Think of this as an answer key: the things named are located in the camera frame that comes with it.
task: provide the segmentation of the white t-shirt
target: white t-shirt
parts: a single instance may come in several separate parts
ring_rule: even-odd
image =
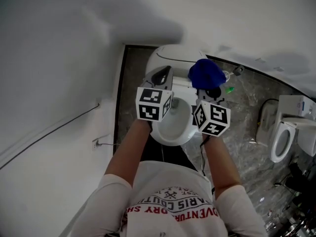
[[[212,202],[210,181],[198,172],[159,161],[139,164],[133,188],[104,175],[76,221],[72,237],[120,233],[139,236],[267,236],[243,186],[225,190]]]

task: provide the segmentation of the gray marble floor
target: gray marble floor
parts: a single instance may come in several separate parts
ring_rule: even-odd
[[[128,50],[119,107],[118,143],[137,117],[136,89],[142,82],[146,63],[152,52],[153,50],[142,48]],[[229,72],[235,68],[227,63],[215,62],[220,68]],[[288,156],[280,163],[273,163],[269,159],[267,148],[254,142],[258,112],[268,98],[278,99],[278,96],[282,94],[299,93],[269,77],[249,70],[245,70],[239,77],[231,76],[225,87],[235,89],[225,96],[232,116],[231,126],[224,133],[223,139],[239,169],[243,185],[257,212],[267,225],[271,222],[277,223],[281,217],[284,217],[282,209],[292,194],[282,186],[274,187],[273,183],[281,181],[289,173],[287,166],[291,156],[299,156],[299,166],[303,170],[310,165],[312,158],[304,153],[297,143],[293,143]],[[201,142],[201,137],[195,136],[182,146],[198,170],[201,169],[199,151]],[[208,164],[206,164],[204,172],[211,180]],[[268,217],[269,210],[273,211],[271,217]]]

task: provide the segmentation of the blue sponge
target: blue sponge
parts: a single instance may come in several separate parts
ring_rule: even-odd
[[[188,78],[197,89],[214,89],[226,82],[223,71],[211,60],[198,60],[189,70]]]

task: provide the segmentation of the green object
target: green object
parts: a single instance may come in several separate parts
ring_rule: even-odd
[[[226,94],[231,93],[235,88],[234,87],[229,87],[225,90]]]

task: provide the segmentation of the white toilet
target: white toilet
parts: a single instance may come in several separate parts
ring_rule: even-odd
[[[188,79],[190,68],[200,59],[207,59],[199,50],[182,45],[165,45],[150,56],[146,73],[161,66],[172,66],[174,92],[171,108],[162,122],[153,122],[151,136],[167,146],[178,146],[189,141],[198,128],[194,125],[193,108],[196,106],[197,90]]]
[[[305,96],[281,95],[278,105],[266,103],[263,106],[256,141],[268,147],[273,162],[280,162],[285,158],[297,129],[315,138],[313,134],[316,134],[316,122],[307,119],[305,115],[307,110],[310,111],[312,103],[311,99]],[[315,141],[311,139],[305,140],[305,143],[306,147],[309,144],[315,145]]]

